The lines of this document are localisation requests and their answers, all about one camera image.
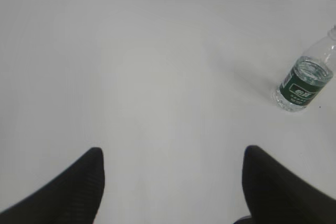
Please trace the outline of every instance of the water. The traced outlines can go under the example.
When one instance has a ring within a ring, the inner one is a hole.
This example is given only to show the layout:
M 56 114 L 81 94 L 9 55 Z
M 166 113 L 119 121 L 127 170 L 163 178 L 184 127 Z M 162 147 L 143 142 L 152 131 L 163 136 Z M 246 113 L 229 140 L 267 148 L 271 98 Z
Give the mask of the water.
M 304 82 L 310 85 L 323 87 L 330 81 L 333 77 L 333 72 L 318 59 L 301 56 L 294 67 L 295 74 Z M 277 88 L 275 93 L 275 99 L 278 102 L 279 106 L 284 110 L 290 112 L 296 112 L 303 110 L 307 106 L 300 106 L 293 104 L 286 100 L 284 96 L 280 93 L 280 86 Z

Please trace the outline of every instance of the green bottle label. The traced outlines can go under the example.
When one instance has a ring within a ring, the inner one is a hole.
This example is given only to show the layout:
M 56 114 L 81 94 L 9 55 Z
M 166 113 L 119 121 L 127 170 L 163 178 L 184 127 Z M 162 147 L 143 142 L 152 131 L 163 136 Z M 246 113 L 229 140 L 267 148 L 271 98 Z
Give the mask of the green bottle label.
M 299 106 L 306 106 L 323 87 L 302 81 L 292 69 L 280 85 L 280 93 L 287 101 Z

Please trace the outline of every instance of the water bottle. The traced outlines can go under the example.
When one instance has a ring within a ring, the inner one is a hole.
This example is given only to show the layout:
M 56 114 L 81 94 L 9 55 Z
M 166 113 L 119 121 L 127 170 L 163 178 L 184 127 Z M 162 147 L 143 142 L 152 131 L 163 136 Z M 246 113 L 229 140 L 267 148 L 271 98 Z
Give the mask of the water bottle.
M 336 25 L 296 61 L 276 90 L 281 108 L 303 110 L 331 80 L 336 71 Z

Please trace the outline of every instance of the plastic water bottle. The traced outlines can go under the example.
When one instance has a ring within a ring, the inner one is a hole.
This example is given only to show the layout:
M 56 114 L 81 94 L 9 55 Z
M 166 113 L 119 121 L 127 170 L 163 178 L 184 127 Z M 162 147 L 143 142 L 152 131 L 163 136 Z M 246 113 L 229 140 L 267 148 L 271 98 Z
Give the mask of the plastic water bottle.
M 328 35 L 305 51 L 276 90 L 284 110 L 303 110 L 331 80 L 336 71 L 336 25 Z

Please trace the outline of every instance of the bottle neck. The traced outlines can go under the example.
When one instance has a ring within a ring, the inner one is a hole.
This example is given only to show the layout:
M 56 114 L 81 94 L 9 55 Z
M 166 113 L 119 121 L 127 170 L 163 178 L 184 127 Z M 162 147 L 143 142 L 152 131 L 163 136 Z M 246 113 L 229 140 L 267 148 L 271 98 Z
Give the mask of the bottle neck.
M 336 25 L 328 32 L 328 37 L 336 41 Z

